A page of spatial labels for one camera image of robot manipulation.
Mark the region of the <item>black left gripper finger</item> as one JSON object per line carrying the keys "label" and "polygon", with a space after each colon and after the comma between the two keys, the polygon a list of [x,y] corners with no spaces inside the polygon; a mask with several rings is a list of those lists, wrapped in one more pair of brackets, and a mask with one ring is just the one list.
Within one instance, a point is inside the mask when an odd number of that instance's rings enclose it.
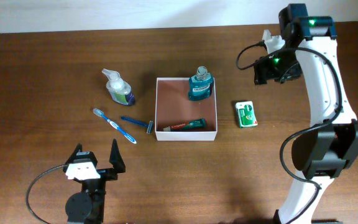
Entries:
{"label": "black left gripper finger", "polygon": [[126,165],[121,157],[121,153],[119,152],[116,139],[113,139],[112,141],[109,162],[112,164],[112,167],[116,173],[125,173]]}
{"label": "black left gripper finger", "polygon": [[78,143],[75,147],[75,150],[72,152],[72,154],[70,155],[70,157],[67,159],[66,163],[65,164],[71,164],[75,158],[76,158],[76,155],[79,153],[79,152],[82,152],[82,145],[80,143]]}

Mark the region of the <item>green white soap bar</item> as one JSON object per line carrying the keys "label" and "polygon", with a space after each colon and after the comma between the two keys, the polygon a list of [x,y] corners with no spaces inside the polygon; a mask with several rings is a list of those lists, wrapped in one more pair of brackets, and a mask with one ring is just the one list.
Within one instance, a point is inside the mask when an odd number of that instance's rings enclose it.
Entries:
{"label": "green white soap bar", "polygon": [[240,128],[250,128],[258,125],[252,101],[241,101],[235,104]]}

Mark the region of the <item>teal mouthwash bottle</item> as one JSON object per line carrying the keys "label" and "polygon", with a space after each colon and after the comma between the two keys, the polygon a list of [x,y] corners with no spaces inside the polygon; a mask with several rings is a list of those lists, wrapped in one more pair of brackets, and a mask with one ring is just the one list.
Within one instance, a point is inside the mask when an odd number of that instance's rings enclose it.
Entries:
{"label": "teal mouthwash bottle", "polygon": [[213,76],[208,69],[204,66],[198,67],[196,74],[189,78],[189,100],[199,101],[210,97],[213,83]]}

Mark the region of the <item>toothpaste tube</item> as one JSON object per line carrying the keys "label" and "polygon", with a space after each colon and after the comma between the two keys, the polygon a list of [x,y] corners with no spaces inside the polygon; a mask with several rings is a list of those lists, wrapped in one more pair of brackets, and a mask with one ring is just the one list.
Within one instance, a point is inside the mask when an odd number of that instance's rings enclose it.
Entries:
{"label": "toothpaste tube", "polygon": [[163,131],[164,132],[177,132],[177,131],[187,131],[187,130],[192,130],[192,129],[205,128],[205,127],[206,127],[205,119],[200,118],[200,119],[196,119],[196,120],[189,121],[186,123],[168,126],[166,128],[163,128]]}

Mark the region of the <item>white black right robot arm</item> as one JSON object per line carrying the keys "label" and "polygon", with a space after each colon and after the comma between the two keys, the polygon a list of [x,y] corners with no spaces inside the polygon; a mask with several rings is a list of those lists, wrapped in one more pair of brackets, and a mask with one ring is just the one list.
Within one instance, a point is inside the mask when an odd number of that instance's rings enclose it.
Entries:
{"label": "white black right robot arm", "polygon": [[329,16],[310,16],[305,4],[289,4],[278,15],[280,35],[265,31],[267,55],[254,63],[257,85],[303,77],[310,126],[285,140],[295,171],[274,223],[311,223],[327,187],[358,156],[358,120],[344,90],[337,62],[337,32]]}

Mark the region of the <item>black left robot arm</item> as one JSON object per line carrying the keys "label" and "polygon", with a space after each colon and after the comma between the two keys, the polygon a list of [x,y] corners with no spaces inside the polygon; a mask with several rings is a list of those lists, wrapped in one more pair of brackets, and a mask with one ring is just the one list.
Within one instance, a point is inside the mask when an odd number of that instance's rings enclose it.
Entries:
{"label": "black left robot arm", "polygon": [[68,223],[102,223],[106,182],[117,180],[126,171],[117,141],[114,139],[109,156],[110,168],[98,169],[93,152],[82,150],[78,144],[63,169],[69,180],[81,184],[81,191],[73,194],[65,204]]}

